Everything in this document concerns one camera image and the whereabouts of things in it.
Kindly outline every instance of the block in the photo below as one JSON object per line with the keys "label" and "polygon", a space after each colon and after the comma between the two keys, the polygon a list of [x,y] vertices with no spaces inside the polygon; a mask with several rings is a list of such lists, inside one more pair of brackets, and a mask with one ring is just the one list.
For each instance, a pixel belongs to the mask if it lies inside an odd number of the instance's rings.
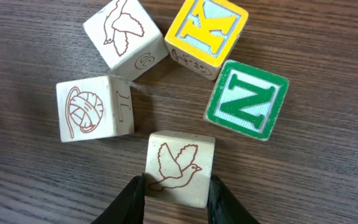
{"label": "block", "polygon": [[248,12],[226,0],[186,0],[165,36],[172,59],[215,80]]}
{"label": "block", "polygon": [[134,132],[129,85],[111,76],[56,85],[60,139],[82,141]]}
{"label": "block", "polygon": [[114,74],[128,81],[168,55],[160,30],[138,0],[113,0],[83,27]]}
{"label": "block", "polygon": [[145,194],[171,203],[205,208],[215,138],[175,131],[150,135]]}
{"label": "block", "polygon": [[216,80],[204,119],[267,141],[288,85],[284,77],[228,60]]}

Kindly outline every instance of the yarn ball drawing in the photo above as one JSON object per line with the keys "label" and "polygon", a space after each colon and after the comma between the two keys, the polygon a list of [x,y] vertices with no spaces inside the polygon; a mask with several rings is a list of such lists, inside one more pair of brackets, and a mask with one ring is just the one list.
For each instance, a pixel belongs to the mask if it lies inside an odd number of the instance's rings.
{"label": "yarn ball drawing", "polygon": [[91,133],[98,127],[103,110],[103,102],[98,95],[88,91],[81,92],[74,86],[66,99],[66,121],[71,138],[74,138],[74,131],[70,120],[82,133]]}

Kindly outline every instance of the block with letter k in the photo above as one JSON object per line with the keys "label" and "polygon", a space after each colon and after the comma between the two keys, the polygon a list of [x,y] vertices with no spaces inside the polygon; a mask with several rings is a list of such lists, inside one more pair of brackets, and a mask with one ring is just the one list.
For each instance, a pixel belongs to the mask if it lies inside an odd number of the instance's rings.
{"label": "block with letter k", "polygon": [[186,0],[165,36],[170,55],[215,80],[247,19],[246,10],[227,0]]}

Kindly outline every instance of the alphabet block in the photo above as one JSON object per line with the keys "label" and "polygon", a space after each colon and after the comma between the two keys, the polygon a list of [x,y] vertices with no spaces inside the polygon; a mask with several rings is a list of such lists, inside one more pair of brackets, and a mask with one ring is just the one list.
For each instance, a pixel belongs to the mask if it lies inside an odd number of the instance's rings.
{"label": "alphabet block", "polygon": [[204,119],[266,141],[288,86],[284,77],[228,60],[216,81]]}
{"label": "alphabet block", "polygon": [[186,0],[165,41],[171,57],[215,80],[248,20],[248,12],[227,0]]}
{"label": "alphabet block", "polygon": [[159,131],[150,135],[145,193],[149,197],[205,208],[215,138]]}
{"label": "alphabet block", "polygon": [[138,0],[113,0],[83,27],[114,74],[128,81],[168,55],[160,30]]}
{"label": "alphabet block", "polygon": [[134,132],[131,90],[110,76],[56,85],[62,142],[120,136]]}

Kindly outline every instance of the bird wing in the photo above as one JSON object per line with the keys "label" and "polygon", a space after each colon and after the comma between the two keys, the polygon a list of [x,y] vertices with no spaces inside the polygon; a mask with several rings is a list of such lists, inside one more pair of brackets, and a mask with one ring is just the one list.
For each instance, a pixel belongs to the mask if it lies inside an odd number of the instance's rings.
{"label": "bird wing", "polygon": [[173,159],[167,143],[163,143],[158,150],[158,163],[160,164],[160,174],[164,178],[182,176],[180,167]]}
{"label": "bird wing", "polygon": [[143,37],[144,29],[142,24],[134,19],[129,13],[122,13],[121,16],[114,21],[112,28],[121,32],[129,32],[139,37]]}
{"label": "bird wing", "polygon": [[175,161],[177,164],[179,164],[180,169],[183,170],[187,166],[193,163],[193,161],[196,159],[198,150],[198,145],[189,144],[183,148],[180,149],[180,152],[175,158]]}
{"label": "bird wing", "polygon": [[114,30],[113,42],[118,56],[121,57],[125,52],[127,52],[129,43],[125,32]]}

